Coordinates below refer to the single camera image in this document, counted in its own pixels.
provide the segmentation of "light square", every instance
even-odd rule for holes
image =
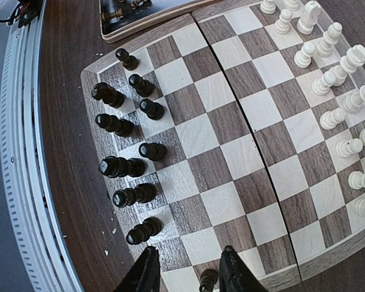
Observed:
[[[199,193],[186,160],[161,169],[157,174],[169,204]]]
[[[201,198],[213,226],[245,214],[233,182],[203,192]]]
[[[253,60],[253,63],[268,88],[294,78],[280,52],[257,58]]]
[[[192,265],[220,259],[221,249],[212,227],[183,235],[181,240]]]
[[[291,116],[284,120],[284,123],[298,153],[324,141],[312,109]]]
[[[276,103],[267,89],[241,99],[240,103],[253,132],[282,120]]]
[[[337,175],[310,187],[310,193],[319,219],[345,205]]]
[[[194,157],[219,146],[218,139],[207,114],[202,114],[192,120],[179,124],[176,126],[176,131],[187,158]]]
[[[251,57],[238,36],[212,45],[224,70],[251,61]]]
[[[247,214],[247,216],[257,246],[288,234],[277,203]]]
[[[241,178],[263,168],[262,158],[252,134],[223,144],[220,148],[233,179]]]
[[[269,167],[274,188],[283,201],[308,188],[307,180],[297,155]]]
[[[183,58],[157,68],[155,74],[165,96],[193,83]]]

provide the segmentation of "black pawn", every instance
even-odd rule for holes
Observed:
[[[116,116],[109,114],[98,114],[95,118],[96,124],[107,132],[115,132],[118,136],[127,137],[134,129],[134,124],[129,120],[119,120]]]
[[[126,241],[129,245],[139,245],[149,240],[150,236],[159,234],[161,230],[162,222],[155,217],[150,217],[130,230],[126,236]]]
[[[164,145],[158,143],[143,143],[139,146],[139,154],[152,161],[160,161],[164,159],[167,151],[168,149]]]
[[[152,102],[150,99],[143,99],[139,107],[141,111],[147,114],[147,117],[152,120],[159,120],[164,116],[164,107],[159,103]]]
[[[93,87],[92,97],[96,100],[103,100],[106,105],[119,108],[123,105],[124,94],[116,91],[112,86],[105,82],[100,82]]]
[[[155,199],[157,195],[157,189],[152,184],[140,184],[135,189],[124,189],[117,190],[114,195],[112,202],[118,208],[125,206],[131,206],[138,203],[147,203]]]
[[[135,89],[142,97],[150,96],[154,91],[154,84],[150,81],[143,79],[138,74],[133,74],[128,79],[129,84]]]
[[[218,272],[214,269],[205,269],[200,275],[200,292],[213,292],[218,282]]]
[[[123,67],[129,71],[135,70],[139,61],[134,56],[130,56],[125,49],[118,49],[115,53],[116,58],[123,63]]]
[[[123,178],[127,175],[137,178],[145,171],[146,164],[138,158],[127,160],[122,157],[109,156],[104,158],[99,165],[99,172],[109,178]]]

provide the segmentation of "chessboard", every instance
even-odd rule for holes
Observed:
[[[114,213],[124,234],[148,217],[163,230],[148,242],[129,245],[137,259],[156,246],[162,291],[196,291],[206,268],[218,269],[221,251],[232,245],[270,291],[292,286],[365,247],[365,217],[354,211],[365,189],[353,190],[347,177],[365,171],[365,149],[349,160],[336,157],[341,139],[359,137],[365,107],[335,129],[323,130],[322,113],[365,84],[359,69],[345,84],[319,97],[311,83],[338,64],[350,47],[344,38],[328,58],[313,57],[301,69],[294,54],[304,42],[317,42],[333,22],[323,12],[311,35],[294,28],[278,36],[273,24],[283,9],[265,15],[250,0],[223,1],[169,21],[124,45],[139,61],[123,68],[115,51],[82,72],[82,88],[99,160],[141,158],[140,144],[167,147],[162,161],[144,159],[140,178],[107,178],[111,195],[151,183],[156,199]],[[128,84],[132,74],[152,82],[149,97],[165,114],[151,120]],[[120,108],[92,98],[105,82],[123,93]],[[107,113],[135,124],[126,138],[95,123]]]

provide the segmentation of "dark square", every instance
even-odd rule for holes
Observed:
[[[180,235],[211,227],[206,207],[200,195],[169,204]]]
[[[165,99],[175,125],[179,125],[206,112],[194,84],[165,96]]]
[[[232,181],[220,147],[188,159],[199,192],[213,189]]]
[[[340,242],[352,233],[345,206],[320,219],[319,222],[326,248]]]
[[[252,59],[274,53],[278,50],[269,33],[263,27],[239,36]]]
[[[273,86],[269,92],[283,120],[310,108],[296,79]]]
[[[242,99],[264,90],[264,85],[260,74],[254,64],[250,61],[226,70],[226,76],[234,94]]]
[[[282,121],[257,131],[255,138],[267,166],[276,164],[296,154],[291,137]]]
[[[220,145],[250,133],[248,124],[236,102],[209,112],[208,118]]]
[[[183,57],[193,82],[211,76],[220,71],[211,49],[205,47]]]

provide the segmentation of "wooden tabletop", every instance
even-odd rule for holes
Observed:
[[[47,4],[41,70],[43,139],[56,211],[78,276],[86,291],[111,291],[133,260],[127,257],[127,244],[97,171],[80,73],[128,40],[106,44],[99,31],[98,2],[88,2]],[[365,1],[320,3],[343,25],[351,45],[365,46]],[[287,291],[365,291],[365,249]]]

